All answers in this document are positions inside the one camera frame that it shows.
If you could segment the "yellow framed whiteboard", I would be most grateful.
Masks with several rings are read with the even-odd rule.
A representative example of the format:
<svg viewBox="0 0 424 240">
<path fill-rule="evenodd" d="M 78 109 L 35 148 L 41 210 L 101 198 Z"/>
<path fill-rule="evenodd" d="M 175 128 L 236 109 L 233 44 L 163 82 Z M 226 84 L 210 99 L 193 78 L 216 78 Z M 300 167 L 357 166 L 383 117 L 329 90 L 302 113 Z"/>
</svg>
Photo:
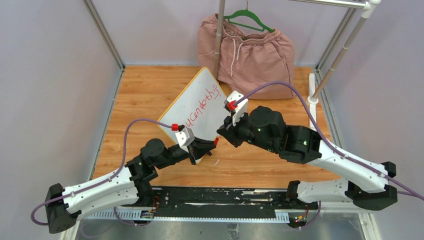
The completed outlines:
<svg viewBox="0 0 424 240">
<path fill-rule="evenodd" d="M 215 141 L 219 136 L 217 129 L 229 115 L 224 108 L 227 97 L 211 71 L 203 67 L 158 121 L 167 125 L 184 125 L 192 130 L 195 137 Z"/>
</svg>

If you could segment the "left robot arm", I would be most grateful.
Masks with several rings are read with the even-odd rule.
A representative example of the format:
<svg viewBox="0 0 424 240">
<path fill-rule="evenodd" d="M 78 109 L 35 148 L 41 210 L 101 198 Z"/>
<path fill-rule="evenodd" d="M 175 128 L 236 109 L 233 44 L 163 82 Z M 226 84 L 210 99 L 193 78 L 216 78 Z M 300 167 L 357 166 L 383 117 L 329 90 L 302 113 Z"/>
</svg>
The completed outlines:
<svg viewBox="0 0 424 240">
<path fill-rule="evenodd" d="M 158 177 L 158 170 L 186 159 L 195 165 L 197 160 L 210 155 L 217 143 L 217 140 L 196 137 L 187 149 L 183 149 L 178 144 L 166 147 L 162 140 L 153 138 L 121 171 L 115 170 L 73 186 L 51 185 L 45 199 L 61 199 L 45 207 L 49 233 L 68 230 L 82 218 L 108 208 L 134 204 L 149 206 L 154 198 L 150 181 Z"/>
</svg>

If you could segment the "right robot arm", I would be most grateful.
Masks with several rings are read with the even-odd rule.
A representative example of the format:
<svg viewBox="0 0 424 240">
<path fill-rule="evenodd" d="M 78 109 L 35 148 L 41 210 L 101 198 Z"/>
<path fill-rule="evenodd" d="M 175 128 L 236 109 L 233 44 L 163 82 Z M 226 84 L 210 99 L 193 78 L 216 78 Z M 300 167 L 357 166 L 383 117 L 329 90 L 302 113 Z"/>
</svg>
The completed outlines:
<svg viewBox="0 0 424 240">
<path fill-rule="evenodd" d="M 373 163 L 361 160 L 363 167 L 336 153 L 338 148 L 327 145 L 315 130 L 301 125 L 287 125 L 280 112 L 259 106 L 244 113 L 238 122 L 227 116 L 217 133 L 234 147 L 246 142 L 277 154 L 289 163 L 317 166 L 340 176 L 321 182 L 290 181 L 286 204 L 298 209 L 304 203 L 351 203 L 370 211 L 383 210 L 398 201 L 398 192 L 388 184 L 385 175 L 394 177 L 392 162 Z"/>
</svg>

